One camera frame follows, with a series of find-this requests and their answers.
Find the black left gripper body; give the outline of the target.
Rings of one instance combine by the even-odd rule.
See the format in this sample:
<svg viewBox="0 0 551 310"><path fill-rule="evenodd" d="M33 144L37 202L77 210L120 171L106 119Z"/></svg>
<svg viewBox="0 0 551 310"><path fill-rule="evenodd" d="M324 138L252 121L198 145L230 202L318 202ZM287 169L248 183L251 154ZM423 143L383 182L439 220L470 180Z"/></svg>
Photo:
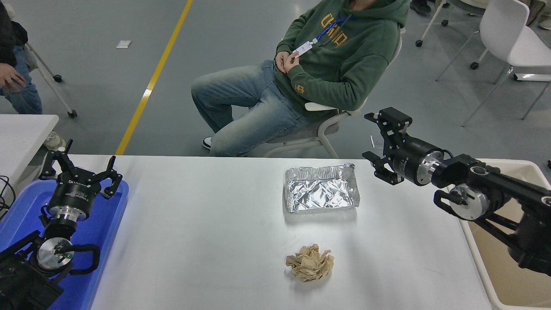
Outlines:
<svg viewBox="0 0 551 310"><path fill-rule="evenodd" d="M52 216L89 216L96 195L101 190L99 183L59 182L47 205L47 212Z"/></svg>

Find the person's left hand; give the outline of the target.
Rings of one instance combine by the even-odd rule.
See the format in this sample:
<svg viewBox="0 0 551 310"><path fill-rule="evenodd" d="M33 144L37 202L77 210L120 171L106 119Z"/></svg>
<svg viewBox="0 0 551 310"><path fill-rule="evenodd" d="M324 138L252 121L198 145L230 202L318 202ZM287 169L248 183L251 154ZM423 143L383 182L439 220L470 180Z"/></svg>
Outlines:
<svg viewBox="0 0 551 310"><path fill-rule="evenodd" d="M283 72L285 74L288 74L289 71L297 66L299 64L299 52L294 52L290 55L287 55L286 57L284 57L283 59Z"/></svg>

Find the person's hand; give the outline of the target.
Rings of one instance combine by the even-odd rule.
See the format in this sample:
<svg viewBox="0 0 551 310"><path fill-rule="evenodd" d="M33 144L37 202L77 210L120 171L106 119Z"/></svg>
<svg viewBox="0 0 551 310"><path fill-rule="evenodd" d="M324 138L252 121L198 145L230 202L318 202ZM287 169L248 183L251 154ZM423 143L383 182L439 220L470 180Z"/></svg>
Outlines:
<svg viewBox="0 0 551 310"><path fill-rule="evenodd" d="M20 92L26 80L12 65L0 63L0 86L5 93Z"/></svg>

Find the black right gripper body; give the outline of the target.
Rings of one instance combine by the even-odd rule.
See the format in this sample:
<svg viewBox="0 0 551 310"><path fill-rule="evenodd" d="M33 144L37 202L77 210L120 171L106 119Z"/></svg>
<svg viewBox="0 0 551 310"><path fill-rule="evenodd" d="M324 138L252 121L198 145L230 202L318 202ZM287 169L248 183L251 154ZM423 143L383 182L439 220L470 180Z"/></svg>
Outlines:
<svg viewBox="0 0 551 310"><path fill-rule="evenodd" d="M432 145L423 140L407 137L405 143L396 149L392 161L393 170L415 185L430 183L427 167L422 167L425 158L432 153Z"/></svg>

